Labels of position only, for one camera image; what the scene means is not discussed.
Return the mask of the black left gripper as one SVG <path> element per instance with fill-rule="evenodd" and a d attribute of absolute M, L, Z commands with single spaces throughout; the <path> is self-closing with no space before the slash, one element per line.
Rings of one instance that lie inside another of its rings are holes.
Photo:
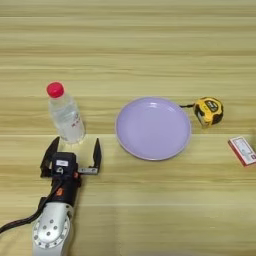
<path fill-rule="evenodd" d="M 42 178 L 51 178 L 51 192 L 46 202 L 65 203 L 73 206 L 77 191 L 81 187 L 82 175 L 97 175 L 101 166 L 102 152 L 100 140 L 96 139 L 93 152 L 93 166 L 79 168 L 77 164 L 71 167 L 55 166 L 50 168 L 53 155 L 58 150 L 59 137 L 56 137 L 47 148 L 42 159 L 40 169 Z"/>

